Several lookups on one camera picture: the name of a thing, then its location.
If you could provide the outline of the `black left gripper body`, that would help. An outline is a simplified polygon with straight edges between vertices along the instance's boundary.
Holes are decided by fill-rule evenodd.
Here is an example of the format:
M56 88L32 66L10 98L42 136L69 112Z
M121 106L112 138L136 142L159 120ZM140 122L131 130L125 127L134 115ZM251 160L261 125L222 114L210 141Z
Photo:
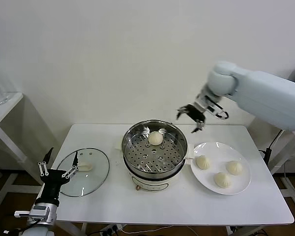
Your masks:
M48 175L41 177L44 186L38 203L49 203L59 205L59 193L62 185L67 184L67 178L62 177L66 173L64 170L49 169Z

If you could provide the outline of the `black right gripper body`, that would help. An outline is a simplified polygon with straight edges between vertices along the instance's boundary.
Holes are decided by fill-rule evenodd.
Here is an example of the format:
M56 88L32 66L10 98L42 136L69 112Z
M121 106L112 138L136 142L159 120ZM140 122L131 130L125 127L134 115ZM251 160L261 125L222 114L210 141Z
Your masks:
M204 116L203 112L199 111L195 106L188 104L185 107L186 114L195 122L197 123L204 123L206 117Z

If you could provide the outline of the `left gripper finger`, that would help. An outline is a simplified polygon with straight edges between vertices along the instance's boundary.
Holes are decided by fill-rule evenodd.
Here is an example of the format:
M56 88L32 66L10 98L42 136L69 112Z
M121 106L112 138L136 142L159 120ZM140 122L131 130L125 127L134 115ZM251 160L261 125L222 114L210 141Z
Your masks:
M52 147L47 154L45 154L43 161L42 162L38 162L38 167L39 167L39 171L40 171L40 176L44 177L44 176L48 176L49 172L48 172L48 168L47 168L47 164L50 161L51 155L52 155L52 151L53 151L54 147Z
M70 178L73 174L75 174L79 169L78 166L78 152L75 152L75 156L73 159L72 167L66 171L64 174L62 174L62 178Z

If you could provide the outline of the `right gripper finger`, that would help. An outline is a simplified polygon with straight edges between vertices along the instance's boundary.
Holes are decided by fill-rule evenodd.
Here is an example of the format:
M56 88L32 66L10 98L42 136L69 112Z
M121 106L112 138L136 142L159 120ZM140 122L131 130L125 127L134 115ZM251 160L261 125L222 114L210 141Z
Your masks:
M201 122L196 122L196 127L191 133L196 133L198 131L202 131L204 127L205 127L204 122L202 122L202 121Z
M188 112L189 112L189 110L188 110L188 106L187 106L187 105L178 108L178 109L177 109L176 120L178 120L179 117L180 117L182 114L187 114Z

